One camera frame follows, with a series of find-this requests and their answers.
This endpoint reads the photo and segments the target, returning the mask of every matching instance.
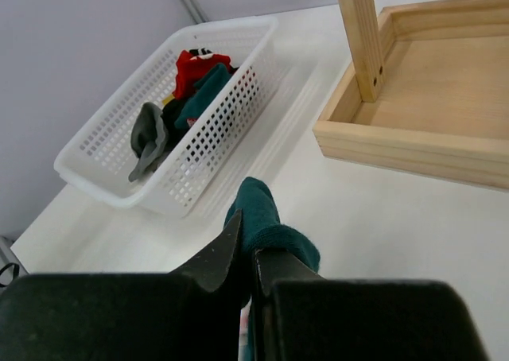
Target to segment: wooden post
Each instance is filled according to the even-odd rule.
[[[375,0],[339,0],[360,95],[373,103],[385,80]]]

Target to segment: white plastic basket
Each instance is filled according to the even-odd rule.
[[[99,108],[62,149],[55,170],[69,184],[118,208],[140,205],[184,216],[249,130],[277,87],[273,17],[218,21],[181,29]],[[162,107],[175,88],[183,49],[205,47],[240,66],[208,109],[145,180],[130,183],[137,158],[130,132],[145,101]]]

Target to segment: tabletop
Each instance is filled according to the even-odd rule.
[[[350,61],[339,7],[276,16],[279,90],[187,217],[115,210],[68,185],[14,253],[31,273],[168,272],[220,233],[249,175],[270,186],[282,222],[316,243],[324,277],[446,281],[491,357],[505,358],[509,193],[324,158],[311,127]]]

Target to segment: wooden frame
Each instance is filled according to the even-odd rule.
[[[327,157],[509,188],[509,0],[339,0],[352,63],[313,132]]]

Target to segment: red cloth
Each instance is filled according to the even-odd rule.
[[[202,59],[188,51],[182,51],[176,62],[178,73],[175,82],[177,85],[175,91],[173,91],[173,96],[179,100],[194,95],[196,91],[194,83],[196,81],[207,75],[218,63],[223,63],[227,70],[231,71],[230,61],[230,57],[225,55],[213,54],[208,59]]]

